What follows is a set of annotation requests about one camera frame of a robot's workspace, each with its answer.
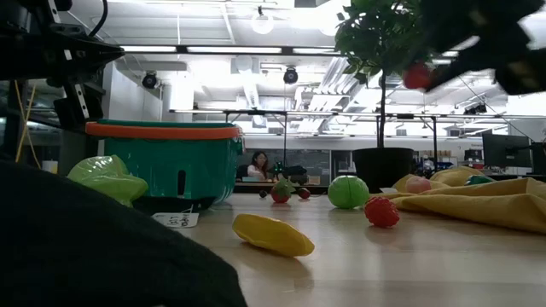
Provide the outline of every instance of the green basket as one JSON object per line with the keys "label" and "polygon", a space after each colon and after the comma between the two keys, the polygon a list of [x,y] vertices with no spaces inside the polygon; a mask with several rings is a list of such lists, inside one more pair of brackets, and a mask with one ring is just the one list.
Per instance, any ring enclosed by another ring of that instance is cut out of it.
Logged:
{"label": "green basket", "polygon": [[[226,128],[233,124],[179,124],[100,120],[99,124],[177,128]],[[129,173],[144,179],[147,196],[199,200],[228,198],[235,187],[242,137],[223,140],[144,140],[109,137],[105,155],[117,155]]]}

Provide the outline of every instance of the red fruit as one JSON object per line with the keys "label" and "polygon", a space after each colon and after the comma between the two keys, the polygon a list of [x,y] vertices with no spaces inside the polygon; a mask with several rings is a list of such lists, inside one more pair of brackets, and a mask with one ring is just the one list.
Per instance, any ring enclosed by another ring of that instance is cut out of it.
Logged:
{"label": "red fruit", "polygon": [[288,200],[290,200],[290,194],[289,195],[279,195],[275,189],[275,187],[273,187],[271,189],[271,197],[273,198],[273,200],[276,202],[276,203],[279,203],[279,204],[284,204],[285,202],[287,202]]}
{"label": "red fruit", "polygon": [[394,203],[384,197],[374,197],[364,207],[364,213],[369,222],[381,228],[396,225],[400,220]]}
{"label": "red fruit", "polygon": [[404,72],[404,86],[408,89],[425,89],[431,83],[431,73],[423,63],[417,63]]}
{"label": "red fruit", "polygon": [[307,200],[311,196],[311,192],[307,188],[301,188],[298,190],[298,195],[304,200]]}

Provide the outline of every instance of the black cable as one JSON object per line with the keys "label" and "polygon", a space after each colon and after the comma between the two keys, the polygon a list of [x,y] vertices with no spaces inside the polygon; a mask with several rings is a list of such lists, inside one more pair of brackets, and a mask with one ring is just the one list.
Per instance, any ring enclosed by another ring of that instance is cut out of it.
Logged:
{"label": "black cable", "polygon": [[529,140],[531,140],[531,142],[535,142],[535,140],[531,139],[527,134],[523,133],[523,131],[519,130],[518,127],[512,125],[512,123],[510,123],[509,120],[505,119],[500,113],[498,113],[497,111],[495,111],[494,108],[492,108],[490,105],[487,104],[487,102],[485,102],[485,99],[482,99],[478,94],[476,94],[476,92],[474,90],[472,90],[472,88],[470,86],[468,86],[468,84],[461,78],[461,76],[458,77],[461,82],[464,83],[464,85],[472,92],[472,94],[474,94],[476,97],[478,97],[478,99],[483,102],[491,111],[493,111],[493,113],[495,113],[499,118],[501,118],[502,120],[504,120],[506,122],[506,124],[510,125],[512,128],[516,129],[519,133],[521,133],[523,136],[527,137]]}
{"label": "black cable", "polygon": [[102,5],[104,7],[104,10],[102,11],[102,17],[99,20],[99,23],[96,24],[93,31],[89,33],[90,37],[94,37],[101,30],[102,26],[104,26],[104,23],[106,22],[106,18],[108,17],[108,1],[102,0]]}

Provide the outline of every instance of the woman's dark hair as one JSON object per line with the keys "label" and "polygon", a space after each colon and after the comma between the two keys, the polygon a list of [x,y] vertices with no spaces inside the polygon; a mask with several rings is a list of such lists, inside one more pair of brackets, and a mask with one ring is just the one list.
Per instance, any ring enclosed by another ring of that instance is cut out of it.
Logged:
{"label": "woman's dark hair", "polygon": [[[266,158],[264,166],[262,166],[262,168],[259,168],[258,162],[256,162],[256,159],[258,159],[260,154],[262,154]],[[253,161],[251,162],[252,165],[256,166],[257,169],[259,169],[261,172],[263,172],[264,177],[266,177],[266,178],[267,178],[267,162],[268,162],[267,161],[267,154],[265,154],[263,151],[258,151],[258,152],[253,154]]]}

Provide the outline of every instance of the woman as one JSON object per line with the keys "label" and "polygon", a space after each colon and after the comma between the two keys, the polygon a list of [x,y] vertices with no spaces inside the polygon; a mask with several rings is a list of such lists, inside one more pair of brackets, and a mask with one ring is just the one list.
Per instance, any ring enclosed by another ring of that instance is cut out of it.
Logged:
{"label": "woman", "polygon": [[254,153],[253,160],[248,166],[247,172],[249,177],[265,181],[267,179],[267,155],[262,151]]}

